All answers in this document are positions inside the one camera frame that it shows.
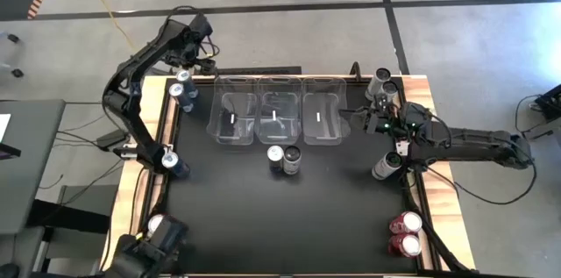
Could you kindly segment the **clear plastic bin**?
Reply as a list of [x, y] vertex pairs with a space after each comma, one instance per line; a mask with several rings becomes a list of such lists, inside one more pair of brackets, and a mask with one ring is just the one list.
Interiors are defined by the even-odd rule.
[[217, 143], [248, 146], [253, 142], [259, 102], [256, 86], [251, 77], [216, 78], [207, 133]]
[[258, 80], [258, 114], [255, 131], [261, 143], [292, 145], [302, 131], [302, 81], [288, 75]]
[[338, 77], [307, 77], [302, 81], [302, 132], [312, 146], [336, 146], [350, 134], [341, 114], [347, 108], [346, 81]]

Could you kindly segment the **grey equipment box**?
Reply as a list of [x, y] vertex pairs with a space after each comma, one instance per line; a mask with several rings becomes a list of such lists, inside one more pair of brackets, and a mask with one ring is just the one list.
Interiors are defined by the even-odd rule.
[[561, 145], [561, 117], [541, 125], [536, 125], [535, 127], [525, 131], [522, 135], [529, 140], [535, 140], [552, 135]]

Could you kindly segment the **red soda can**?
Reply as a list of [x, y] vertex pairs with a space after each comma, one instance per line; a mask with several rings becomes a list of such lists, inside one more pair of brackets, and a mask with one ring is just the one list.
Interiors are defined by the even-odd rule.
[[422, 247], [416, 235], [401, 233], [389, 239], [388, 250], [390, 253], [402, 257], [414, 258], [422, 252]]
[[147, 232], [153, 234], [159, 227], [160, 223], [162, 222], [164, 216], [162, 214], [156, 214], [152, 216], [147, 224]]
[[422, 218], [413, 211], [402, 212], [389, 224], [389, 230], [393, 234], [417, 234], [422, 227]]

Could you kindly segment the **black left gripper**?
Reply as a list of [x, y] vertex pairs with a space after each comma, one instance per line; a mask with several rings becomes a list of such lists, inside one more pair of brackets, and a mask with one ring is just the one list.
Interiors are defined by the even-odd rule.
[[176, 57], [179, 62], [195, 62], [195, 74], [204, 75], [205, 69], [207, 75], [217, 74], [216, 62], [212, 59], [206, 60], [206, 67], [203, 60], [199, 59], [199, 53], [202, 48], [202, 43], [207, 39], [206, 35], [198, 35], [194, 33], [186, 33], [178, 41], [175, 50]]

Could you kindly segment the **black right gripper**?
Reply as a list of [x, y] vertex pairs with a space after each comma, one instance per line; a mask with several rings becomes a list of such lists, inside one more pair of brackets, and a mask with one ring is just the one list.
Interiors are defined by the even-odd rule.
[[368, 134], [377, 132], [387, 134], [394, 139], [402, 138], [400, 109], [396, 105], [381, 108], [369, 107], [366, 110], [340, 109], [338, 113], [344, 119], [351, 119], [349, 124], [353, 131]]

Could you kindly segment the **black equipment case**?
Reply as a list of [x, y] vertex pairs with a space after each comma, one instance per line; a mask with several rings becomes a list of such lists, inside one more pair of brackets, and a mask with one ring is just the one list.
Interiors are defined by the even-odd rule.
[[539, 95], [535, 104], [547, 121], [561, 118], [561, 84]]

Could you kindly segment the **grey desk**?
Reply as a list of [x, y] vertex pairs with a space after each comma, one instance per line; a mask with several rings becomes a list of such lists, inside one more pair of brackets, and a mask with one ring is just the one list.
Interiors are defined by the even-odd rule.
[[0, 143], [21, 151], [0, 160], [0, 235], [25, 227], [64, 109], [60, 99], [0, 102], [0, 114], [11, 114]]

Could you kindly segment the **black power adapter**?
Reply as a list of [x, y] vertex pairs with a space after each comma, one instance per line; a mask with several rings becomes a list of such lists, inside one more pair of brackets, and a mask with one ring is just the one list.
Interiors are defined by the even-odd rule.
[[96, 144], [103, 150], [109, 150], [111, 147], [123, 143], [129, 139], [129, 134], [121, 130], [115, 130], [104, 134], [96, 139]]

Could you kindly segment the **dark flat device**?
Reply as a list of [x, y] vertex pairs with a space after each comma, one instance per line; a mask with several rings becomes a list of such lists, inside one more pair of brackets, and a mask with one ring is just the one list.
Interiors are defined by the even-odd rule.
[[0, 160], [9, 160], [21, 156], [21, 151], [15, 147], [0, 143]]

